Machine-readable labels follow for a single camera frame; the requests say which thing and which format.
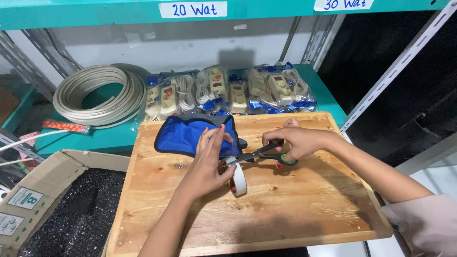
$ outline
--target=sleeve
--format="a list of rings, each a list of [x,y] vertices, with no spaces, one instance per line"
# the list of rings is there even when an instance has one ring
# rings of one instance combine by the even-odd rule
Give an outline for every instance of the sleeve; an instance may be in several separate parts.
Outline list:
[[[457,203],[448,194],[383,206],[408,242],[412,256],[457,256]]]

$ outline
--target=roll of tape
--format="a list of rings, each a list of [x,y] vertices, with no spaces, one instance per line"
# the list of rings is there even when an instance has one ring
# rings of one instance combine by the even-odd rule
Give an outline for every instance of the roll of tape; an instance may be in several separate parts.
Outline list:
[[[236,160],[235,157],[224,158],[225,163],[230,163]],[[235,174],[229,182],[227,182],[230,191],[234,196],[240,196],[247,192],[246,179],[244,178],[243,170],[239,163],[236,164]]]

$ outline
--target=scissors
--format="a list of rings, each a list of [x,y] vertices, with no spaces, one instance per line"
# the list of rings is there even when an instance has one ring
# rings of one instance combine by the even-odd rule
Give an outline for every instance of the scissors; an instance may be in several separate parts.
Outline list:
[[[268,150],[271,150],[271,149],[274,149],[276,147],[283,146],[283,145],[284,145],[284,140],[283,139],[280,139],[277,143],[273,143],[270,140],[266,146],[257,149],[253,153],[229,155],[229,156],[235,157],[236,160],[225,164],[223,167],[227,167],[227,166],[239,163],[241,161],[254,162],[254,158],[274,159],[274,160],[279,161],[282,164],[289,165],[289,166],[293,166],[293,165],[297,164],[298,160],[295,160],[295,161],[285,161],[285,160],[283,160],[282,158],[286,154],[263,154],[263,152],[266,152]]]

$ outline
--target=blue fabric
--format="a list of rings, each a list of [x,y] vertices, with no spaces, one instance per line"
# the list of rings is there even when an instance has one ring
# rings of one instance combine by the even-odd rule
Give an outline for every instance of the blue fabric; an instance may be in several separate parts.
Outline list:
[[[185,154],[187,156],[195,156],[197,152],[198,139],[204,129],[218,128],[207,121],[191,119],[184,121],[179,117],[170,116],[157,135],[155,148],[158,152],[175,152],[177,154]],[[233,117],[228,118],[225,123],[225,132],[229,133],[233,139],[233,143],[223,141],[219,156],[238,154],[237,140],[235,131],[233,130]]]

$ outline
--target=wooden cutting board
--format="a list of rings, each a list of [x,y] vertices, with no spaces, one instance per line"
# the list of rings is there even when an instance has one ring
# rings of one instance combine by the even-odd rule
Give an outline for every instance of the wooden cutting board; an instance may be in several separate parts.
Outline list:
[[[262,134],[282,127],[288,118],[297,118],[304,128],[340,134],[328,112],[237,116],[238,135],[248,142],[244,152],[260,148]],[[162,123],[142,123],[138,130],[107,256],[137,256],[192,163],[188,156],[154,150]],[[284,152],[288,149],[286,142]],[[246,195],[235,198],[223,187],[197,200],[187,218],[180,256],[391,237],[392,228],[378,212],[373,191],[333,155],[318,151],[281,169],[275,163],[241,163]]]

